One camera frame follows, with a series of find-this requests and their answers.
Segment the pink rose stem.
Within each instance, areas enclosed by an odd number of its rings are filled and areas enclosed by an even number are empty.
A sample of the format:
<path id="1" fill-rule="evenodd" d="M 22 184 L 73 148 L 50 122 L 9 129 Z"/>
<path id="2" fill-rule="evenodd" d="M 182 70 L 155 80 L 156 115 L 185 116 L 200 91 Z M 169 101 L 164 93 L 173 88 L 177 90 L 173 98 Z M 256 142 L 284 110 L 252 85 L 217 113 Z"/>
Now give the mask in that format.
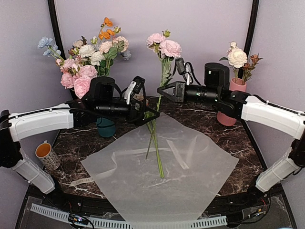
<path id="1" fill-rule="evenodd" d="M 147 47 L 157 54 L 161 62 L 161 81 L 160 87 L 166 86 L 173 78 L 172 61 L 181 57 L 182 48 L 178 42 L 169 40 L 171 32 L 169 30 L 162 33 L 153 33 L 147 40 Z"/>

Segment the white translucent wrapping paper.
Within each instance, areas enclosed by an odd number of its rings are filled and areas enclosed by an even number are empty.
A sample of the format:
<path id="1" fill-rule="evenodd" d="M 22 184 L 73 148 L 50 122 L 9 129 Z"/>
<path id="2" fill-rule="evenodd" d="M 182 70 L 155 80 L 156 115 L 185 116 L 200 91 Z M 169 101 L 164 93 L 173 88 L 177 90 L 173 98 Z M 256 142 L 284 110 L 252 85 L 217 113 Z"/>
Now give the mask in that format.
<path id="1" fill-rule="evenodd" d="M 205 134 L 166 114 L 124 134 L 82 165 L 118 213 L 135 229 L 193 223 L 238 163 Z"/>

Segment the cream printed ribbon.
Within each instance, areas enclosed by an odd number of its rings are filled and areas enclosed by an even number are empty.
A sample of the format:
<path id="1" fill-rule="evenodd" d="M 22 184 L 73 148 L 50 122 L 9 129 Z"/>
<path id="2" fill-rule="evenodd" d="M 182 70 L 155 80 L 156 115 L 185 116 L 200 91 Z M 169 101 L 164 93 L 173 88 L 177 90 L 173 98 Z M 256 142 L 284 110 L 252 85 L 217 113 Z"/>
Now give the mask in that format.
<path id="1" fill-rule="evenodd" d="M 173 141 L 170 140 L 166 140 L 167 144 L 169 145 L 170 149 L 168 148 L 161 148 L 161 150 L 165 150 L 165 151 L 171 151 L 173 153 L 173 155 L 175 156 L 177 162 L 179 163 L 179 165 L 182 167 L 182 169 L 189 169 L 188 165 L 183 161 L 181 155 L 178 152 L 178 149 L 174 146 Z M 138 150 L 129 150 L 129 151 L 120 151 L 117 152 L 117 155 L 130 155 L 130 154 L 141 154 L 143 153 L 145 150 L 145 148 L 143 149 L 138 149 Z M 102 178 L 106 178 L 111 176 L 114 171 L 117 169 L 117 163 L 116 163 L 116 154 L 115 152 L 113 152 L 112 156 L 111 156 L 112 162 L 114 163 L 114 168 L 107 170 L 105 172 L 99 173 L 97 175 L 95 175 L 95 177 L 88 177 L 88 178 L 82 178 L 82 179 L 78 179 L 76 181 L 73 181 L 69 184 L 70 187 L 72 186 L 77 186 L 80 184 L 84 184 L 84 183 L 91 183 L 93 181 L 97 181 L 97 179 L 102 179 Z"/>

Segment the white rose stem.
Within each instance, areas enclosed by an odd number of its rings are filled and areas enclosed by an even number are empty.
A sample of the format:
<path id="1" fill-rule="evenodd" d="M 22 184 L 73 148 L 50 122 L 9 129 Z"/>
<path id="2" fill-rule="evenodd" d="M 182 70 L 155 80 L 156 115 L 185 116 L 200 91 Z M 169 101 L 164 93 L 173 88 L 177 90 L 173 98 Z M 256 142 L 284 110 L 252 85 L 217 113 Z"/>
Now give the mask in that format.
<path id="1" fill-rule="evenodd" d="M 248 64 L 248 56 L 241 48 L 238 47 L 237 42 L 230 42 L 226 56 L 220 58 L 219 61 L 227 61 L 229 67 L 231 67 L 233 70 L 235 82 L 237 83 L 239 79 L 240 85 L 245 85 L 246 80 L 244 77 L 244 72 L 242 73 L 242 78 L 239 78 L 239 72 L 245 67 L 246 64 Z"/>

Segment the rust brown rose stem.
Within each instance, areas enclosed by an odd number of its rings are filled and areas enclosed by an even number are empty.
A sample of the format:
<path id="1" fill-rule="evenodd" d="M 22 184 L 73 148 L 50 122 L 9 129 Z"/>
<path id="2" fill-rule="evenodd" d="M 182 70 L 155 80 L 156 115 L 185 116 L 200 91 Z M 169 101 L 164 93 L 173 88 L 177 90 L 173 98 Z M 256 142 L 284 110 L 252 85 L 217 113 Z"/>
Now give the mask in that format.
<path id="1" fill-rule="evenodd" d="M 242 81 L 243 84 L 245 84 L 247 81 L 249 81 L 252 78 L 252 71 L 256 68 L 259 61 L 263 59 L 263 57 L 259 56 L 258 54 L 253 54 L 250 56 L 250 61 L 245 63 L 243 66 L 243 76 Z"/>

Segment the white paper bouquet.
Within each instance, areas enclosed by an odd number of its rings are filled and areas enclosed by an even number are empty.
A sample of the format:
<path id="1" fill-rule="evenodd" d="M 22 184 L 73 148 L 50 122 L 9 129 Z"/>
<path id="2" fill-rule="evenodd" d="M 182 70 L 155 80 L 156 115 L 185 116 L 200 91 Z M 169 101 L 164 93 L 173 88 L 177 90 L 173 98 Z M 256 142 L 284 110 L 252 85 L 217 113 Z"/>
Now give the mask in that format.
<path id="1" fill-rule="evenodd" d="M 147 98 L 144 98 L 143 93 L 136 94 L 134 96 L 134 98 L 139 100 L 139 101 L 145 101 L 146 104 L 148 104 L 148 102 L 149 102 Z M 159 95 L 158 96 L 158 101 L 156 103 L 156 110 L 157 111 L 160 111 L 161 100 L 162 100 L 162 96 Z M 156 159 L 157 159 L 157 164 L 158 164 L 159 175 L 160 175 L 160 178 L 164 178 L 163 165 L 162 165 L 162 160 L 161 160 L 159 146 L 158 146 L 157 123 L 155 125 L 151 125 L 151 124 L 146 124 L 146 125 L 148 127 L 148 130 L 150 131 L 151 137 L 150 137 L 150 141 L 149 141 L 149 144 L 148 144 L 148 149 L 147 149 L 145 159 L 148 158 L 148 154 L 150 152 L 150 148 L 152 147 L 152 143 L 153 143 L 154 146 L 155 146 L 155 150 L 156 150 Z"/>

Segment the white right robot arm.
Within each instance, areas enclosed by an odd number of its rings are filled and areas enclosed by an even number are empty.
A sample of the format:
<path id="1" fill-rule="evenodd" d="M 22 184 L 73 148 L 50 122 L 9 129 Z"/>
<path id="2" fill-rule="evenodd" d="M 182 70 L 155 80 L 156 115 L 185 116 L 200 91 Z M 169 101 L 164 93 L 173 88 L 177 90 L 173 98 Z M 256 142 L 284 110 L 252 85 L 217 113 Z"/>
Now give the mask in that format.
<path id="1" fill-rule="evenodd" d="M 229 88 L 229 68 L 217 62 L 204 66 L 204 83 L 195 85 L 176 81 L 157 89 L 160 95 L 176 103 L 194 102 L 214 105 L 229 118 L 258 123 L 289 136 L 292 140 L 284 155 L 258 175 L 243 197 L 243 203 L 253 207 L 262 194 L 274 185 L 305 167 L 305 114 L 289 109 L 256 94 Z"/>

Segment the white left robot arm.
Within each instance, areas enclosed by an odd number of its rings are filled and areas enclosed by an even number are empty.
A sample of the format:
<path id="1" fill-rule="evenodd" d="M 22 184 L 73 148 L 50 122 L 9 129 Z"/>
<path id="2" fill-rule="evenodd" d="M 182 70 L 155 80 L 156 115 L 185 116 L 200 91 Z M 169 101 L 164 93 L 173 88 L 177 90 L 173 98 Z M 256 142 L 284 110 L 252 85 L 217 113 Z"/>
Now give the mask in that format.
<path id="1" fill-rule="evenodd" d="M 57 106 L 23 113 L 0 114 L 0 165 L 18 173 L 43 194 L 57 208 L 67 204 L 67 197 L 49 173 L 42 170 L 27 153 L 22 143 L 30 140 L 42 141 L 49 132 L 84 127 L 106 118 L 117 123 L 137 126 L 147 124 L 160 113 L 147 105 L 145 99 L 133 98 L 139 92 L 146 93 L 145 80 L 136 76 L 130 85 L 120 90 L 111 77 L 98 77 L 89 81 L 89 90 L 81 99 Z"/>

